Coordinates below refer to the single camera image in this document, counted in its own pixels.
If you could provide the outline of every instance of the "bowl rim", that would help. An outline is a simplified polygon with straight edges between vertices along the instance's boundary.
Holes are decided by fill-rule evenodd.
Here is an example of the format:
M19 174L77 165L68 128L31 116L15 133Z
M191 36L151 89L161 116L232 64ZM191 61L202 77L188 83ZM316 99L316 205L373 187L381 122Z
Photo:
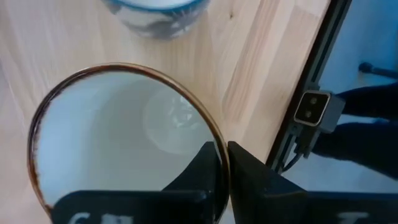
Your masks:
M160 12L160 13L168 13L168 12L175 12L175 11L184 11L189 9L190 7L194 7L199 5L204 1L209 0L191 0L185 4L178 4L169 7L145 7L138 4L128 3L126 0L108 0L114 4L120 4L122 6L126 6L130 9L139 10L139 11L146 11L146 12Z
M40 124L42 118L44 117L48 107L51 104L51 101L56 98L59 94L62 93L64 89L71 86L72 84L78 82L81 79L88 78L92 75L97 75L103 72L111 72L111 71L124 71L129 72L132 75L143 75L145 77L149 77L158 82L161 82L177 93L181 94L188 102L198 110L202 118L205 120L206 124L209 126L210 131L215 139L215 143L218 148L218 152L221 157L221 171L223 176L223 184L226 185L225 192L223 192L223 200L224 200L224 208L225 210L228 204L229 198L229 189L231 186L231 178L230 178L230 166L229 166L229 157L226 142L223 138L221 130L219 129L217 123L212 118L211 114L207 111L205 106L199 101L195 95L190 93L183 85L179 82L175 81L173 78L168 75L157 71L153 68L145 67L138 64L133 63L103 63L99 65L94 65L92 67L84 68L83 70L77 71L73 75L70 75L63 81L61 81L58 85L50 90L50 92L44 97L41 101L40 105L37 107L36 112L32 118L29 128L28 134L28 144L27 144L27 169L29 173L29 179L32 184L33 190L38 198L41 206L47 213L49 217L51 217L51 209L50 205L47 205L44 201L43 194L39 187L38 173L37 173L37 164L35 160L35 152L37 150L37 140L39 139L40 133Z

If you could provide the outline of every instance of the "dark fabric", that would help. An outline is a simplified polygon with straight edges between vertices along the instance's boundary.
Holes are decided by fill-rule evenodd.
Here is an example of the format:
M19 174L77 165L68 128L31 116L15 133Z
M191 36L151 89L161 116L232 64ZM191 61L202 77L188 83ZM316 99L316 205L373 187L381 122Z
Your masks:
M338 94L343 114L397 120L398 84L358 88ZM398 125L346 123L321 134L312 151L323 157L353 161L398 179Z
M343 114L398 119L398 83L357 88L337 96L346 101Z

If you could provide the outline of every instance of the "wooden surface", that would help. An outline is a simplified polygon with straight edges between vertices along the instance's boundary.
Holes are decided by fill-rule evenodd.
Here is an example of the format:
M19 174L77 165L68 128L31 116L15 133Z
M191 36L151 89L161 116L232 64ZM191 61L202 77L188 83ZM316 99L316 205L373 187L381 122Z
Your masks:
M161 42L135 36L99 0L0 0L0 223L46 220L27 180L27 128L52 87L97 63L170 75L199 97L225 139L265 161L327 5L213 0L189 34Z

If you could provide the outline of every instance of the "metal frame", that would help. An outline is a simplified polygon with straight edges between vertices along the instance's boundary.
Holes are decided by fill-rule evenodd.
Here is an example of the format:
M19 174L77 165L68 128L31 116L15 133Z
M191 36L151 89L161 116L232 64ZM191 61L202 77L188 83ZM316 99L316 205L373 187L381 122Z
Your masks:
M293 148L294 141L300 132L300 127L293 120L302 94L307 90L319 89L318 81L334 46L340 27L352 0L331 0L323 22L314 41L310 55L303 68L302 75L290 105L287 108L282 125L267 158L266 165L277 173L282 168Z

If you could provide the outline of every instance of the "light wood grain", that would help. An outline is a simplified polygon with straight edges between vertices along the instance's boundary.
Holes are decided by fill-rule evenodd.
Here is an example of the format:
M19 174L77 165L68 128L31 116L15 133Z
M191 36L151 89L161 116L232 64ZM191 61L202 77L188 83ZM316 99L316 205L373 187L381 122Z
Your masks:
M265 161L328 3L213 0L189 34L162 42L137 37L99 0L0 0L1 103L13 104L0 111L0 144L15 161L1 166L0 181L15 178L10 197L24 199L13 205L32 207L30 215L36 209L33 197L21 195L31 194L22 172L37 105L58 82L97 63L139 63L170 75L205 104L225 139ZM7 211L0 223L22 223Z

